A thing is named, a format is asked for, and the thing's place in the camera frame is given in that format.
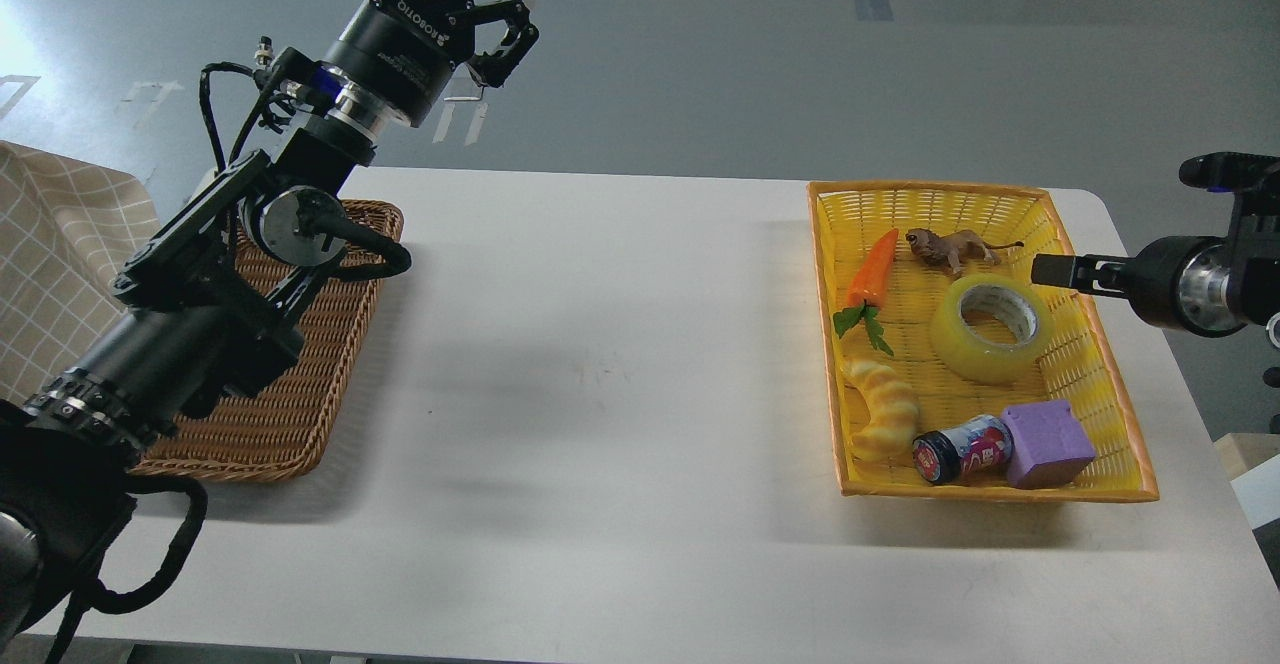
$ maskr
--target brown wicker basket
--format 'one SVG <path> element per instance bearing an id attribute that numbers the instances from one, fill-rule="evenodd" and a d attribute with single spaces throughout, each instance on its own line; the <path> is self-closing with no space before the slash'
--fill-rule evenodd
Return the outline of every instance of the brown wicker basket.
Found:
<path id="1" fill-rule="evenodd" d="M 404 225 L 393 203 L 343 202 L 347 216 L 398 241 Z M 378 260 L 352 246 L 343 266 Z M 236 267 L 260 292 L 288 274 L 241 237 Z M 182 473 L 214 481 L 284 481 L 320 463 L 338 406 L 364 344 L 381 283 L 329 280 L 298 328 L 306 345 L 296 367 L 255 399 L 224 399 L 205 420 L 174 418 L 179 435 L 157 441 L 134 473 Z"/>

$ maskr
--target yellow bread toy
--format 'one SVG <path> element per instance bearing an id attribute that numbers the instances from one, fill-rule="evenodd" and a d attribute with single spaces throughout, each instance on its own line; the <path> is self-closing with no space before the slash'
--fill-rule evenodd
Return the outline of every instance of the yellow bread toy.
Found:
<path id="1" fill-rule="evenodd" d="M 850 450 L 859 459 L 883 462 L 906 454 L 915 439 L 920 404 L 909 383 L 891 367 L 872 360 L 850 360 L 841 367 L 845 381 L 867 400 L 870 421 L 849 438 Z"/>

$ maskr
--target black cable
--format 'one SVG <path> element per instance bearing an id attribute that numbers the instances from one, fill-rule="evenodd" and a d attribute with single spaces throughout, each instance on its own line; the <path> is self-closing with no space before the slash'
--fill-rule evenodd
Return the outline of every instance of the black cable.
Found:
<path id="1" fill-rule="evenodd" d="M 357 225 L 342 214 L 315 214 L 306 221 L 311 232 L 329 234 L 338 239 L 348 241 L 351 244 L 372 251 L 383 258 L 383 264 L 356 264 L 355 267 L 339 267 L 333 273 L 338 281 L 369 281 L 375 278 L 392 278 L 398 273 L 408 271 L 413 258 L 398 241 L 388 235 L 378 234 L 371 228 Z"/>
<path id="2" fill-rule="evenodd" d="M 210 102 L 211 87 L 209 75 L 211 72 L 239 73 L 239 75 L 247 75 L 252 79 L 253 70 L 244 67 L 244 64 L 237 64 L 236 61 L 216 61 L 206 64 L 206 67 L 200 70 L 200 114 L 201 118 L 205 119 L 205 130 L 209 132 L 209 143 L 214 148 L 214 162 L 218 164 L 218 170 L 223 171 L 223 169 L 227 168 L 227 159 L 223 157 L 223 143 L 218 137 L 218 122 L 214 120 L 214 105 Z"/>
<path id="3" fill-rule="evenodd" d="M 187 557 L 195 548 L 196 537 L 200 536 L 200 530 L 205 523 L 205 514 L 209 512 L 209 494 L 205 493 L 205 486 L 201 486 L 201 482 L 196 480 L 172 476 L 140 477 L 136 473 L 129 473 L 127 482 L 124 489 L 129 494 L 174 491 L 186 494 L 191 499 L 191 504 L 187 505 L 187 516 L 178 526 L 178 531 L 174 532 L 173 540 L 169 542 L 169 551 L 151 581 L 127 594 L 116 594 L 106 589 L 101 580 L 91 585 L 90 604 L 104 614 L 128 614 L 160 599 L 160 595 L 164 595 L 178 580 L 178 573 L 187 563 Z"/>
<path id="4" fill-rule="evenodd" d="M 274 113 L 271 107 L 279 107 L 283 113 Z M 280 91 L 280 93 L 271 95 L 268 107 L 262 111 L 262 120 L 257 122 L 257 125 L 270 128 L 275 134 L 284 134 L 284 127 L 293 122 L 293 115 L 297 113 L 292 96 Z"/>
<path id="5" fill-rule="evenodd" d="M 257 93 L 257 102 L 250 109 L 248 116 L 244 118 L 244 124 L 241 127 L 239 136 L 236 137 L 236 145 L 232 146 L 232 154 L 228 155 L 230 161 L 236 161 L 239 157 L 241 150 L 244 147 L 246 141 L 248 141 L 250 132 L 253 130 L 255 123 L 266 109 L 266 105 L 271 102 L 271 95 L 274 95 L 274 86 L 264 86 Z"/>
<path id="6" fill-rule="evenodd" d="M 169 542 L 169 551 L 160 563 L 160 568 L 147 583 L 131 592 L 116 594 L 106 589 L 106 585 L 99 578 L 102 560 L 99 559 L 92 564 L 86 577 L 81 580 L 82 583 L 72 590 L 67 609 L 63 612 L 63 622 L 58 627 L 58 635 L 54 637 L 45 664 L 58 664 L 63 659 L 87 610 L 97 609 L 104 614 L 128 614 L 160 599 L 160 595 L 164 595 L 178 580 L 182 565 L 187 563 L 187 557 L 196 545 L 196 537 L 200 536 L 205 516 L 209 513 L 209 494 L 201 482 L 187 477 L 140 477 L 137 473 L 125 473 L 124 491 L 129 494 L 173 491 L 186 494 L 191 499 L 191 504 L 187 505 L 187 516 Z"/>

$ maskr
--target toy carrot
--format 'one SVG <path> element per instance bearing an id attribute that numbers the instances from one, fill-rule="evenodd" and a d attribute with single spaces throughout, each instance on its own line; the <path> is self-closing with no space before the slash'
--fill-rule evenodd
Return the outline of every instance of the toy carrot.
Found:
<path id="1" fill-rule="evenodd" d="M 884 296 L 888 294 L 888 273 L 893 267 L 893 253 L 897 248 L 897 230 L 884 232 L 884 235 L 872 244 L 867 253 L 867 260 L 858 269 L 854 280 L 849 283 L 845 294 L 845 307 L 858 307 L 859 304 L 872 304 L 881 308 L 884 304 Z"/>
<path id="2" fill-rule="evenodd" d="M 892 357 L 893 349 L 884 342 L 884 328 L 876 321 L 876 315 L 888 294 L 888 273 L 893 267 L 893 253 L 897 248 L 897 230 L 884 232 L 867 253 L 863 266 L 858 269 L 854 280 L 849 283 L 845 294 L 845 308 L 832 313 L 831 322 L 836 336 L 845 336 L 858 322 L 864 322 L 867 339 L 872 348 L 883 351 Z"/>

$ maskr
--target tape roll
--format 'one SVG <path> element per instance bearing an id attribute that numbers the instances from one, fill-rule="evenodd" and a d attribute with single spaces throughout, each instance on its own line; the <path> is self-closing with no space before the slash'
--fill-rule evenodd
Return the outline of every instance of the tape roll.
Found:
<path id="1" fill-rule="evenodd" d="M 1012 333 L 1012 344 L 992 342 L 965 322 L 988 313 Z M 1010 383 L 1027 374 L 1050 339 L 1050 312 L 1032 287 L 1000 275 L 960 278 L 942 296 L 929 322 L 933 352 L 951 371 L 975 383 Z"/>

